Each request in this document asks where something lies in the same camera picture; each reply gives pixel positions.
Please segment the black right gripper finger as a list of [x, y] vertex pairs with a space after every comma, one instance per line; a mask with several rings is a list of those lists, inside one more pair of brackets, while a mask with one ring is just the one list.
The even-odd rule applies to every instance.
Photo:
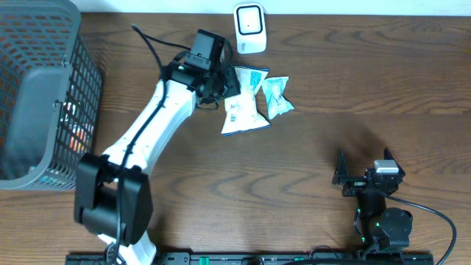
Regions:
[[338, 153], [336, 170], [333, 175], [333, 184], [344, 184], [349, 177], [347, 162], [342, 151]]
[[385, 148], [383, 151], [383, 157], [385, 160], [393, 160], [396, 163], [396, 166], [398, 168], [398, 173], [399, 174], [404, 174], [405, 171], [403, 168], [400, 166], [400, 164], [396, 161], [396, 159], [393, 157], [393, 154], [390, 152], [389, 148]]

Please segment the large white snack bag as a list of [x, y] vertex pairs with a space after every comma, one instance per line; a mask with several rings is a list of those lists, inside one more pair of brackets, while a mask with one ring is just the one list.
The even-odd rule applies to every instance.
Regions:
[[224, 100], [226, 119], [222, 135], [232, 135], [270, 127], [257, 110], [255, 96], [269, 73], [269, 68], [234, 66], [241, 93]]

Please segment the teal candy wrapper packet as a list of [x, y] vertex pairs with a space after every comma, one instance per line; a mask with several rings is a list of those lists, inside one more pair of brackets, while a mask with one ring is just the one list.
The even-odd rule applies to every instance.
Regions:
[[266, 96], [269, 119], [294, 109], [283, 93], [286, 89], [289, 77], [270, 77], [263, 81], [262, 89]]

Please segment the small orange juice box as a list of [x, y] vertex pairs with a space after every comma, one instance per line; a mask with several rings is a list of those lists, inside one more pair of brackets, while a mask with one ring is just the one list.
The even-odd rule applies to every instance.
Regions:
[[94, 127], [91, 124], [86, 124], [84, 127], [75, 124], [68, 146], [77, 153], [88, 152], [92, 144], [93, 131]]

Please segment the small teal white box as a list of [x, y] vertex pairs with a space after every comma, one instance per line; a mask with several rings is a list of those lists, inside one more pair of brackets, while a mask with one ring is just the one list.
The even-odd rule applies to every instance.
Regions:
[[61, 121], [68, 121], [72, 119], [76, 114], [79, 112], [79, 106], [72, 103], [67, 102], [63, 105], [63, 113], [61, 116]]

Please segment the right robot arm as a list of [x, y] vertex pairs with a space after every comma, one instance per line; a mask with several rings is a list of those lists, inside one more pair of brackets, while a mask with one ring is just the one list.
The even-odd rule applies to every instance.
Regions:
[[342, 187], [344, 197], [355, 197], [358, 207], [354, 227], [363, 247], [356, 256], [361, 260], [399, 255], [409, 246], [413, 217], [409, 211], [386, 206], [386, 198], [398, 190], [406, 173], [385, 149], [383, 158], [361, 176], [352, 176], [343, 152], [338, 155], [332, 184]]

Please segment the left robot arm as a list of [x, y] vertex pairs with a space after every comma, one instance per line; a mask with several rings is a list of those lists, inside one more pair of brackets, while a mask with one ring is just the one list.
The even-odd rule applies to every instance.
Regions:
[[232, 64], [206, 68], [173, 60], [125, 134], [102, 155], [82, 156], [74, 219], [106, 243], [106, 264], [153, 262], [157, 248], [147, 233], [154, 210], [149, 178], [160, 154], [198, 105], [240, 92]]

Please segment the white barcode scanner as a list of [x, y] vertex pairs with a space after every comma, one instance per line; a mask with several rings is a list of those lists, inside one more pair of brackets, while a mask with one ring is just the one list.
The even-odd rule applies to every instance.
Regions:
[[234, 8], [233, 17], [238, 53], [264, 52], [267, 34], [263, 7], [255, 2], [239, 4]]

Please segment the grey plastic mesh basket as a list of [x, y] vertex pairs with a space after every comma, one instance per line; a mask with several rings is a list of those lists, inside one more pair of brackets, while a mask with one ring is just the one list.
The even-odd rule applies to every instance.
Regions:
[[[69, 146], [72, 127], [94, 127], [102, 75], [80, 34], [70, 1], [1, 3], [1, 187], [73, 189], [80, 158]], [[61, 121], [63, 105], [79, 112]]]

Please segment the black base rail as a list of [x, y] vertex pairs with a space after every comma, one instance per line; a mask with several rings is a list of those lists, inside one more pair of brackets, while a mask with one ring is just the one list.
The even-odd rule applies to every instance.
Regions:
[[[340, 259], [348, 260], [353, 259], [347, 253], [332, 252], [315, 252], [314, 254], [190, 254], [187, 252], [167, 252], [159, 254], [152, 264], [163, 265], [242, 265], [242, 264], [287, 264], [296, 261], [316, 260], [320, 259]], [[369, 254], [366, 261], [377, 261], [380, 264], [423, 264], [432, 265], [433, 257], [431, 254]]]

